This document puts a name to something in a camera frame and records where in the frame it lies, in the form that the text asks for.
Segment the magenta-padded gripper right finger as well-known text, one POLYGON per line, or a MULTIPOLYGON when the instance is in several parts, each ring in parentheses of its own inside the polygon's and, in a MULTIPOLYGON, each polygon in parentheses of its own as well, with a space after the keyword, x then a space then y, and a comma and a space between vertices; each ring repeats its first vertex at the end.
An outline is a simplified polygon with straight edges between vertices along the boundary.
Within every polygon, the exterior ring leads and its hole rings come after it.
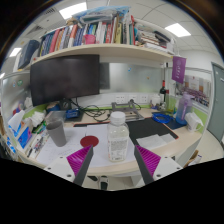
POLYGON ((172 158, 160 157, 139 145, 135 146, 134 155, 145 185, 182 169, 172 158))

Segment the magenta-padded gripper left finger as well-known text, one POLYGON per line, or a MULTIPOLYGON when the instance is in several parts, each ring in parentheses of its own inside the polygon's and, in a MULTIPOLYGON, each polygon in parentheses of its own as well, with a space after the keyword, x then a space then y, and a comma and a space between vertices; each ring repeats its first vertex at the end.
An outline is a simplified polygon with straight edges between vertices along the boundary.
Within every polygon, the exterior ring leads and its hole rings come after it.
POLYGON ((84 147, 65 157, 60 156, 44 168, 56 176, 81 186, 93 157, 93 146, 84 147))

